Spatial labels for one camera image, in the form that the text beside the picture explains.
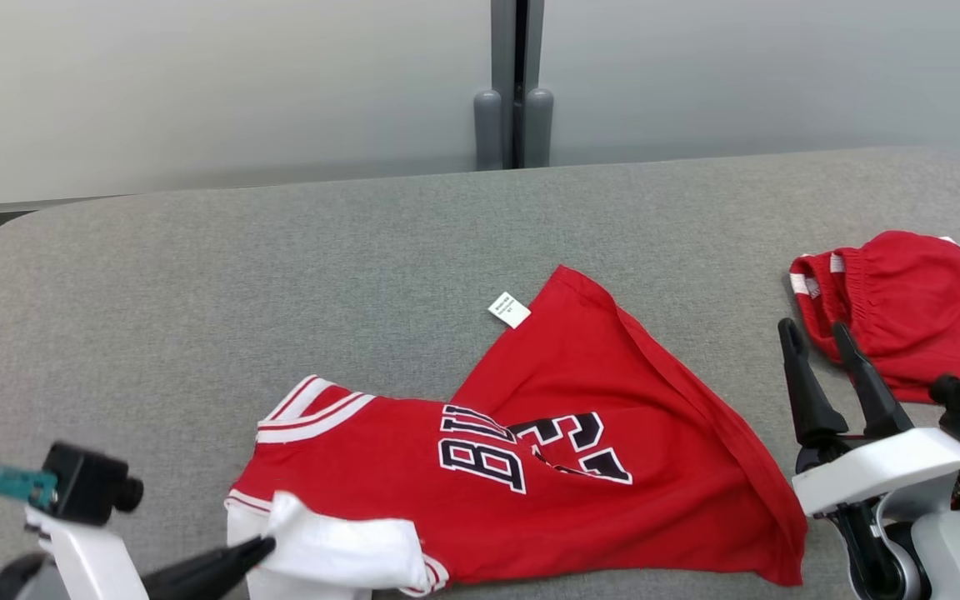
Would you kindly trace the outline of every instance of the basketball jersey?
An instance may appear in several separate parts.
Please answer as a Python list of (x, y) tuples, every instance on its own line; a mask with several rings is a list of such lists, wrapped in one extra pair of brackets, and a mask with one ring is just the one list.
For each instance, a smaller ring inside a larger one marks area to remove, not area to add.
[(411, 521), (415, 596), (624, 568), (801, 584), (803, 513), (747, 424), (582, 274), (560, 267), (530, 308), (450, 403), (305, 379), (258, 424), (229, 506), (286, 491)]

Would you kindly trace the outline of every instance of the gray tabletop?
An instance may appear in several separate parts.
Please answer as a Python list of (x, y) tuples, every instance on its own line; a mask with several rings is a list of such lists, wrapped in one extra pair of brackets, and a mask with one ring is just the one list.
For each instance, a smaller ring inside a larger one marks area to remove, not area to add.
[[(788, 266), (889, 228), (960, 243), (960, 152), (877, 148), (149, 194), (0, 229), (0, 460), (54, 439), (145, 479), (115, 517), (141, 569), (223, 540), (223, 494), (254, 424), (309, 373), (450, 398), (558, 265), (586, 273), (738, 411), (789, 476), (796, 445), (776, 334)], [(818, 364), (852, 426), (849, 383)], [(918, 424), (933, 407), (911, 407)], [(0, 501), (0, 566), (34, 548)], [(805, 586), (750, 573), (584, 573), (456, 598), (849, 598), (831, 525)]]

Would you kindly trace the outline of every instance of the teal connector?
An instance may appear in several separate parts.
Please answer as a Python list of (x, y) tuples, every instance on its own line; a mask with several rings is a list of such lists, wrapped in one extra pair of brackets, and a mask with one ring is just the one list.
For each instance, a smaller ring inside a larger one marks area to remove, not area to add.
[(46, 509), (58, 500), (58, 476), (46, 471), (0, 466), (0, 495)]

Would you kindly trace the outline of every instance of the red fabric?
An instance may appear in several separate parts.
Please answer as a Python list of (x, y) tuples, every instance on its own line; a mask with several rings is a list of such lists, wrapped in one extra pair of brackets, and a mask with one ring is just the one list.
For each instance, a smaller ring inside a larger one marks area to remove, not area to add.
[[(805, 517), (743, 419), (582, 274), (559, 267), (530, 308), (450, 405), (332, 385), (286, 426), (305, 439), (259, 433), (235, 489), (286, 489), (343, 519), (410, 519), (451, 582), (669, 568), (803, 583)], [(521, 489), (447, 467), (447, 440), (510, 458), (485, 468), (517, 461)]]
[[(842, 259), (842, 271), (832, 258)], [(930, 403), (938, 376), (960, 377), (960, 247), (948, 240), (883, 232), (792, 263), (792, 287), (810, 338), (839, 362), (832, 324), (848, 324), (895, 398)]]

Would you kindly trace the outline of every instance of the folded red clothing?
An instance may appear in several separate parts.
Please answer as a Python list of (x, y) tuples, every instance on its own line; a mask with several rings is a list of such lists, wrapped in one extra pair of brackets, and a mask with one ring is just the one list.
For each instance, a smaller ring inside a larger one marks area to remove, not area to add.
[(848, 324), (895, 398), (930, 403), (938, 376), (960, 377), (960, 247), (949, 238), (883, 232), (792, 262), (805, 328), (833, 361), (834, 323)]

